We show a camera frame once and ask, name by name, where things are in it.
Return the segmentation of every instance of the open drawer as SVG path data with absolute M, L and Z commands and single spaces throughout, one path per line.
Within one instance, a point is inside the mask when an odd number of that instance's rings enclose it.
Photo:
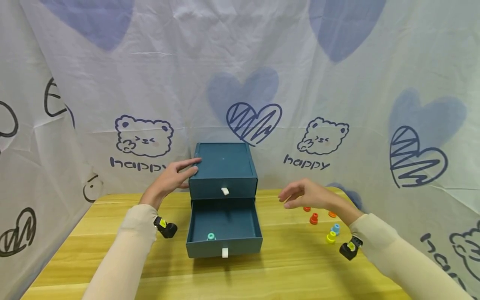
M 213 233 L 215 240 L 208 240 Z M 262 233 L 255 209 L 255 198 L 192 201 L 192 216 L 187 236 L 190 258 L 258 253 Z

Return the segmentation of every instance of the wooden table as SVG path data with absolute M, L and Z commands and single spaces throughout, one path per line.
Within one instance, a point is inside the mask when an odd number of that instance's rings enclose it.
M 222 258 L 188 258 L 185 248 L 190 221 L 188 193 L 174 193 L 160 215 L 176 223 L 173 239 L 157 233 L 145 263 L 137 299 L 409 299 L 361 252 L 348 261 L 339 252 L 349 229 L 327 211 L 286 210 L 277 190 L 258 191 L 256 207 L 264 237 L 259 254 Z M 338 194 L 346 197 L 340 190 Z M 90 208 L 22 299 L 81 299 L 115 239 L 127 210 L 139 194 L 105 196 Z M 311 225 L 310 216 L 319 214 Z M 325 237 L 340 224 L 335 245 Z

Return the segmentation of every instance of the black wrist device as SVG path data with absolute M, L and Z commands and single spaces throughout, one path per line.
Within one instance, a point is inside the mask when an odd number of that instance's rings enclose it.
M 340 254 L 346 257 L 351 261 L 359 251 L 359 248 L 363 245 L 363 241 L 357 237 L 352 237 L 348 243 L 343 243 L 340 246 Z
M 160 231 L 165 239 L 171 239 L 177 232 L 177 225 L 173 223 L 167 223 L 165 219 L 160 216 L 157 216 L 153 221 L 153 225 L 155 225 L 156 229 Z

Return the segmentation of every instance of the blue drawer box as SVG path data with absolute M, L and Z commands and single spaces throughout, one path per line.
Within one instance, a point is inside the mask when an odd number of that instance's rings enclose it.
M 255 209 L 257 173 L 245 143 L 198 143 L 198 172 L 189 180 L 190 258 L 258 253 L 263 237 Z M 228 188 L 224 195 L 221 188 Z M 214 240 L 208 235 L 213 233 Z
M 257 172 L 245 143 L 198 143 L 198 172 L 189 179 L 190 197 L 199 199 L 255 198 Z M 228 188 L 225 196 L 221 188 Z

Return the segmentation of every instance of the cartoon face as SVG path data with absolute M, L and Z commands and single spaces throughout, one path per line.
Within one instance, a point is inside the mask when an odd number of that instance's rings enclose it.
M 90 203 L 95 202 L 103 194 L 103 181 L 98 175 L 93 175 L 84 185 L 84 198 Z
M 463 264 L 468 272 L 480 281 L 480 221 L 476 228 L 450 235 L 455 253 L 463 259 Z
M 63 103 L 59 89 L 53 77 L 48 81 L 47 86 L 45 87 L 43 106 L 46 114 L 52 118 L 68 111 L 72 118 L 72 125 L 75 128 L 75 117 L 73 116 L 72 110 Z
M 334 123 L 317 117 L 307 127 L 297 149 L 308 154 L 329 154 L 338 149 L 343 138 L 347 135 L 349 125 L 345 123 Z
M 115 120 L 117 149 L 137 156 L 159 157 L 170 152 L 173 128 L 163 120 L 135 119 L 123 115 Z

